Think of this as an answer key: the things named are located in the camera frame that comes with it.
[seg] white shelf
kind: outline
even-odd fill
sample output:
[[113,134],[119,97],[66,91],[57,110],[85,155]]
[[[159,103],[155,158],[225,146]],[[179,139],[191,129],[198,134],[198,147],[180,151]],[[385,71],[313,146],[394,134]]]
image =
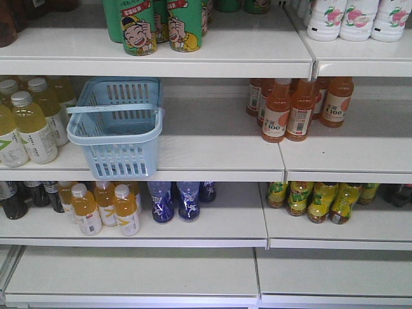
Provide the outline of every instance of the white shelf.
[[253,251],[245,248],[28,247],[6,289],[7,306],[26,308],[227,308],[257,301]]
[[306,215],[293,217],[285,208],[271,208],[265,198],[267,186],[260,187],[270,248],[412,250],[410,203],[396,208],[379,194],[369,205],[355,204],[343,225],[328,218],[315,224]]
[[105,227],[85,236],[76,224],[51,207],[30,207],[27,215],[9,220],[0,214],[0,243],[37,246],[78,247],[265,247],[267,232],[256,183],[217,183],[217,198],[200,203],[200,216],[187,223],[179,218],[177,201],[174,218],[155,222],[151,199],[141,185],[143,212],[135,236],[121,235],[117,227]]
[[0,66],[3,74],[24,75],[309,77],[312,58],[275,5],[265,15],[216,12],[200,50],[178,53],[163,43],[144,57],[109,40],[101,5],[83,5],[31,22],[1,48]]
[[342,127],[314,120],[305,141],[279,144],[287,179],[411,183],[411,115],[410,100],[353,99]]
[[257,249],[262,308],[411,308],[411,252]]
[[331,42],[309,38],[306,27],[292,8],[286,12],[315,60],[314,76],[412,77],[412,20],[397,42],[349,42],[338,37]]

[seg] bottle cap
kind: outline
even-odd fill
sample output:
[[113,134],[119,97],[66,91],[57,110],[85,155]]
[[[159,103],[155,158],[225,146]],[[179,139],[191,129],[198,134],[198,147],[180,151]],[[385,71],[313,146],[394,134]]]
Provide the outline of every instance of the bottle cap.
[[40,92],[47,89],[47,82],[41,77],[36,77],[35,79],[30,79],[28,81],[28,87],[33,92]]
[[83,198],[86,196],[88,192],[88,188],[84,185],[84,183],[77,183],[71,188],[71,194],[75,198]]
[[30,105],[33,102],[32,96],[27,91],[18,91],[12,94],[12,104],[19,108]]
[[0,82],[0,92],[4,95],[12,95],[19,91],[19,85],[14,79],[6,79]]

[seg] juice bottle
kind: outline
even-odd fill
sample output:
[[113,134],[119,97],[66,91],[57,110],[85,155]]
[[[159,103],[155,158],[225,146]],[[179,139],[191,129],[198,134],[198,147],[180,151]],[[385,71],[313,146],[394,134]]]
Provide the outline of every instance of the juice bottle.
[[12,103],[15,124],[30,159],[37,164],[54,160],[57,146],[41,108],[26,91],[14,93]]
[[290,110],[290,79],[276,79],[274,90],[268,96],[262,138],[270,143],[283,140]]
[[352,93],[353,82],[351,77],[335,77],[332,79],[323,107],[321,124],[327,127],[341,127]]
[[118,185],[113,200],[117,225],[125,236],[135,235],[140,228],[135,197],[127,185]]
[[40,106],[46,117],[47,123],[56,139],[57,146],[63,146],[69,142],[66,127],[68,117],[65,109],[62,109],[56,94],[48,88],[45,79],[37,77],[28,82],[33,95],[33,101]]
[[290,114],[285,136],[289,140],[300,142],[308,135],[308,128],[314,108],[315,82],[301,79],[297,90],[292,95]]
[[115,186],[111,182],[96,182],[95,199],[104,225],[114,227],[117,225],[113,198]]
[[75,184],[71,188],[73,199],[71,203],[76,214],[80,230],[85,235],[95,235],[102,228],[102,220],[93,194],[83,183]]

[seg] plastic shopping basket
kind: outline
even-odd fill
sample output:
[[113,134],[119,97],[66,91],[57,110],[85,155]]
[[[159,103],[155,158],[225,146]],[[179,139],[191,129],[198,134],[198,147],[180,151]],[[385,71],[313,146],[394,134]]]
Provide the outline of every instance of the plastic shopping basket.
[[162,84],[154,78],[98,77],[83,91],[68,125],[96,179],[151,176],[162,132]]

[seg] store shelf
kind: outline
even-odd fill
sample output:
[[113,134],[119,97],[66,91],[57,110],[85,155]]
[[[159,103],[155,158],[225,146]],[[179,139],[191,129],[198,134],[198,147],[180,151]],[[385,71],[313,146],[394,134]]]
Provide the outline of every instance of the store shelf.
[[[158,172],[145,180],[281,181],[277,144],[260,137],[246,98],[167,98]],[[69,143],[45,165],[0,165],[3,180],[94,180],[80,146]]]
[[217,198],[200,203],[200,216],[191,223],[174,218],[155,222],[151,198],[144,183],[140,230],[135,236],[121,235],[117,227],[105,227],[85,236],[76,224],[51,207],[30,207],[26,216],[9,220],[0,214],[0,243],[78,247],[265,247],[267,232],[256,183],[217,183]]
[[30,23],[1,49],[0,66],[24,75],[308,77],[312,58],[276,5],[265,15],[216,12],[200,50],[178,53],[164,43],[144,57],[109,40],[102,5],[82,5]]
[[331,42],[309,38],[306,27],[292,8],[285,8],[292,24],[315,60],[314,76],[412,77],[412,20],[397,42],[369,38],[349,42],[338,37]]
[[262,308],[412,306],[412,252],[257,249],[256,256]]
[[6,290],[6,305],[21,308],[227,308],[257,301],[253,251],[245,248],[28,247]]
[[411,115],[410,100],[353,99],[342,127],[314,120],[305,141],[279,144],[287,179],[412,182]]
[[352,217],[337,225],[330,220],[312,223],[306,215],[290,216],[285,208],[274,209],[261,196],[270,248],[412,250],[412,205],[396,208],[382,199],[381,193],[369,205],[355,204]]

